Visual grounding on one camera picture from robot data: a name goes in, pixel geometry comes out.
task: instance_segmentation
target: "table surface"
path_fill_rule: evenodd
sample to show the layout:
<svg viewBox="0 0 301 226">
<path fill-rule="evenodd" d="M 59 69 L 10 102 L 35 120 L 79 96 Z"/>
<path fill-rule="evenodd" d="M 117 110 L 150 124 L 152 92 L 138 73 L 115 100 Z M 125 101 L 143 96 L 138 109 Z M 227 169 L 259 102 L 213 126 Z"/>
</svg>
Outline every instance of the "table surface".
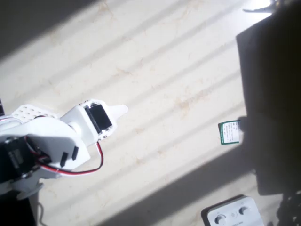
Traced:
<svg viewBox="0 0 301 226">
<path fill-rule="evenodd" d="M 268 3 L 94 1 L 5 55 L 6 113 L 32 104 L 63 115 L 90 98 L 129 108 L 101 142 L 100 171 L 43 181 L 42 223 L 203 225 L 204 208 L 238 194 L 276 222 L 282 196 L 259 195 L 240 144 L 221 145 L 218 131 L 246 115 L 236 35 L 269 16 L 242 9 Z M 89 151 L 84 168 L 99 162 Z"/>
</svg>

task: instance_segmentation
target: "white controller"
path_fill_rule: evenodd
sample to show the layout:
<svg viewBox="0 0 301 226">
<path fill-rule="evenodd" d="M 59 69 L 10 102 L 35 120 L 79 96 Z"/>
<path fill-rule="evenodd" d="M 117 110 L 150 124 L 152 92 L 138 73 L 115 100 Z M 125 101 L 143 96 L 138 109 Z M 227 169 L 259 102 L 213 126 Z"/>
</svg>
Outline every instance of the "white controller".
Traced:
<svg viewBox="0 0 301 226">
<path fill-rule="evenodd" d="M 243 196 L 210 209 L 210 226 L 264 226 L 255 201 Z"/>
</svg>

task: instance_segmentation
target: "black object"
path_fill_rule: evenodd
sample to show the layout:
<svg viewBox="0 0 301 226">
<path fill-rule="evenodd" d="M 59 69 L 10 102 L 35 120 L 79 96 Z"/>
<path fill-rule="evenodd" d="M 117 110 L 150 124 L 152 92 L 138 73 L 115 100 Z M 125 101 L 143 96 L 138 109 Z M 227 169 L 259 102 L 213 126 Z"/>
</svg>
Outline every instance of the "black object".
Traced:
<svg viewBox="0 0 301 226">
<path fill-rule="evenodd" d="M 0 144 L 0 182 L 27 177 L 35 170 L 35 159 L 24 137 L 10 137 Z"/>
<path fill-rule="evenodd" d="M 62 158 L 61 158 L 61 167 L 64 167 L 66 165 L 66 161 L 68 158 L 68 153 L 67 152 L 63 152 Z"/>
<path fill-rule="evenodd" d="M 247 112 L 244 152 L 252 155 L 260 195 L 301 188 L 300 21 L 296 1 L 236 37 Z"/>
<path fill-rule="evenodd" d="M 222 206 L 222 205 L 224 205 L 226 203 L 233 202 L 234 200 L 237 200 L 237 199 L 240 199 L 240 198 L 243 198 L 243 197 L 245 197 L 245 195 L 239 194 L 237 196 L 234 196 L 234 197 L 229 198 L 229 199 L 227 199 L 225 201 L 219 202 L 219 203 L 217 203 L 215 205 L 212 205 L 212 206 L 209 206 L 209 207 L 203 209 L 201 211 L 201 217 L 203 219 L 204 225 L 205 226 L 211 226 L 211 224 L 210 224 L 210 222 L 208 220 L 208 216 L 207 216 L 210 210 L 214 209 L 215 207 Z"/>
<path fill-rule="evenodd" d="M 112 123 L 102 105 L 94 104 L 90 107 L 87 106 L 85 107 L 85 110 L 98 134 L 100 134 L 102 130 L 106 130 L 112 126 Z"/>
<path fill-rule="evenodd" d="M 3 110 L 2 102 L 0 99 L 0 116 L 3 116 L 3 115 L 4 115 L 4 110 Z"/>
<path fill-rule="evenodd" d="M 79 152 L 79 147 L 74 147 L 73 153 L 72 153 L 72 160 L 76 160 L 77 153 Z"/>
</svg>

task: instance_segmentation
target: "perforated plate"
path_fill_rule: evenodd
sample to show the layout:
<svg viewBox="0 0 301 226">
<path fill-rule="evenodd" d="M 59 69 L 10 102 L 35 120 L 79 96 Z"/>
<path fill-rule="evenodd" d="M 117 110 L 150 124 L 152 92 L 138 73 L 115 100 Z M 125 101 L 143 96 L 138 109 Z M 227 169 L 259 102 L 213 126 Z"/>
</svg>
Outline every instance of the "perforated plate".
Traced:
<svg viewBox="0 0 301 226">
<path fill-rule="evenodd" d="M 33 105 L 21 105 L 12 113 L 13 117 L 21 120 L 22 122 L 28 122 L 40 115 L 55 119 L 58 118 L 58 115 Z"/>
</svg>

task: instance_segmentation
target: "white plastic part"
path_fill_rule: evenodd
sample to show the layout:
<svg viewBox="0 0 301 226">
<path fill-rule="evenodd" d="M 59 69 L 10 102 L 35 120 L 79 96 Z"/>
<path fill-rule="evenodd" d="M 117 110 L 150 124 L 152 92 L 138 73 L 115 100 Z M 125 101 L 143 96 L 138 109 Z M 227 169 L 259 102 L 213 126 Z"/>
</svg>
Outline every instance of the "white plastic part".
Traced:
<svg viewBox="0 0 301 226">
<path fill-rule="evenodd" d="M 38 192 L 40 189 L 43 188 L 44 184 L 39 183 L 40 178 L 59 178 L 61 175 L 52 173 L 43 169 L 38 169 L 37 171 L 32 173 L 31 177 L 23 178 L 20 180 L 17 180 L 15 182 L 11 182 L 11 188 L 15 191 L 20 191 L 20 193 L 17 195 L 18 200 L 25 199 L 36 192 Z"/>
<path fill-rule="evenodd" d="M 22 121 L 13 118 L 12 115 L 4 115 L 0 117 L 0 131 L 18 126 L 20 124 L 22 124 Z"/>
<path fill-rule="evenodd" d="M 91 106 L 92 104 L 102 105 L 112 124 L 112 126 L 110 126 L 107 130 L 103 130 L 101 134 L 97 133 L 85 110 L 86 106 Z M 61 120 L 77 132 L 86 146 L 90 146 L 95 144 L 98 140 L 102 140 L 110 136 L 117 129 L 116 120 L 127 112 L 128 107 L 125 105 L 108 106 L 102 100 L 91 99 L 72 108 L 61 117 Z"/>
<path fill-rule="evenodd" d="M 73 170 L 90 159 L 89 152 L 79 135 L 63 121 L 40 117 L 22 125 L 0 131 L 0 142 L 10 136 L 22 137 L 28 135 L 42 151 L 53 161 L 50 165 L 61 167 L 63 152 L 68 153 L 68 159 L 63 169 Z M 79 148 L 76 160 L 73 160 L 74 147 Z"/>
<path fill-rule="evenodd" d="M 207 217 L 211 226 L 264 226 L 256 203 L 249 196 L 216 206 L 208 211 Z"/>
<path fill-rule="evenodd" d="M 58 118 L 56 114 L 32 105 L 21 105 L 12 113 L 14 118 L 17 118 L 22 122 L 28 122 L 40 115 L 54 119 Z"/>
<path fill-rule="evenodd" d="M 72 127 L 76 132 L 80 128 L 78 135 L 87 147 L 98 141 L 98 133 L 82 106 L 72 108 L 60 120 Z"/>
</svg>

